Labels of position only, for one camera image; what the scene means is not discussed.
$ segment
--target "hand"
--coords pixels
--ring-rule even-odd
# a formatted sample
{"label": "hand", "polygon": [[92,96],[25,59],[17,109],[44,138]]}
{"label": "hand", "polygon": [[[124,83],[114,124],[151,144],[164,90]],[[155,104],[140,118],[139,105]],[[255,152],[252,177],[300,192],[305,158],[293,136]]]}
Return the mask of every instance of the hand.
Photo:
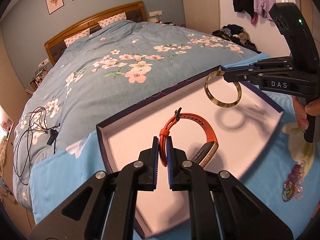
{"label": "hand", "polygon": [[307,114],[317,116],[320,115],[320,98],[313,100],[306,106],[299,103],[296,96],[292,96],[293,109],[296,114],[298,126],[302,130],[306,130],[309,127],[309,121]]}

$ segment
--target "power outlet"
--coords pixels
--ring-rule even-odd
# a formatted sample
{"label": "power outlet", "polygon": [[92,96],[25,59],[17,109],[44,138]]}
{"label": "power outlet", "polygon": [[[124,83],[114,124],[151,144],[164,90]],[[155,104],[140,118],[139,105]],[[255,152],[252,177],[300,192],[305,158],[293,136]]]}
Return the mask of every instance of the power outlet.
{"label": "power outlet", "polygon": [[44,67],[44,66],[47,65],[48,63],[49,63],[49,59],[46,58],[46,59],[44,60],[44,62],[42,62],[41,64],[39,64],[39,67]]}
{"label": "power outlet", "polygon": [[150,17],[156,16],[156,15],[162,15],[162,11],[156,11],[156,12],[150,12]]}

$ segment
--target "wooden door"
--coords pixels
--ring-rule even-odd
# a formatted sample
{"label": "wooden door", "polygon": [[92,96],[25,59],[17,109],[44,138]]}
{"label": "wooden door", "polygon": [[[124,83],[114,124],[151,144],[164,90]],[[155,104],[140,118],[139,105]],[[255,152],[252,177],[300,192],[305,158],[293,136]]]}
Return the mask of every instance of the wooden door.
{"label": "wooden door", "polygon": [[212,34],[220,29],[219,0],[183,0],[186,27]]}

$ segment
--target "patterned pillow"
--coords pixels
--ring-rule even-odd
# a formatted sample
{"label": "patterned pillow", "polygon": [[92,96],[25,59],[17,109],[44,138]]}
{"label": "patterned pillow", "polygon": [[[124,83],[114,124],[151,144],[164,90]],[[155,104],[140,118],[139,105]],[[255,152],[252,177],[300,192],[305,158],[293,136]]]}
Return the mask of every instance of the patterned pillow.
{"label": "patterned pillow", "polygon": [[73,43],[74,41],[76,41],[77,39],[79,38],[82,38],[82,37],[85,37],[85,36],[89,36],[90,35],[90,28],[84,30],[83,32],[81,33],[78,33],[76,35],[73,35],[72,37],[70,38],[67,38],[64,40],[65,44],[67,45],[67,47],[70,46],[71,43]]}
{"label": "patterned pillow", "polygon": [[125,15],[125,13],[119,13],[119,14],[112,16],[108,19],[104,19],[102,21],[99,21],[98,23],[99,23],[100,27],[103,28],[112,22],[126,20],[126,19],[127,19],[127,16]]}

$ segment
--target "metal screw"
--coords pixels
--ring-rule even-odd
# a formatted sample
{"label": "metal screw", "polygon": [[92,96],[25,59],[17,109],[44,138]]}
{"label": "metal screw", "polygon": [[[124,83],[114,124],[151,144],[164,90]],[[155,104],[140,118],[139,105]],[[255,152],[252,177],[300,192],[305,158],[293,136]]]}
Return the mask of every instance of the metal screw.
{"label": "metal screw", "polygon": [[182,162],[182,166],[186,167],[186,168],[191,167],[192,166],[192,162],[191,161],[184,161],[184,162]]}
{"label": "metal screw", "polygon": [[143,166],[143,162],[142,161],[136,161],[136,162],[133,163],[133,166],[135,168],[140,168],[140,167]]}
{"label": "metal screw", "polygon": [[104,171],[98,171],[96,173],[96,178],[97,179],[103,179],[106,176],[106,173]]}
{"label": "metal screw", "polygon": [[227,171],[221,171],[221,172],[220,172],[220,176],[221,176],[222,178],[224,178],[224,179],[227,179],[227,178],[230,177],[230,173],[227,172]]}

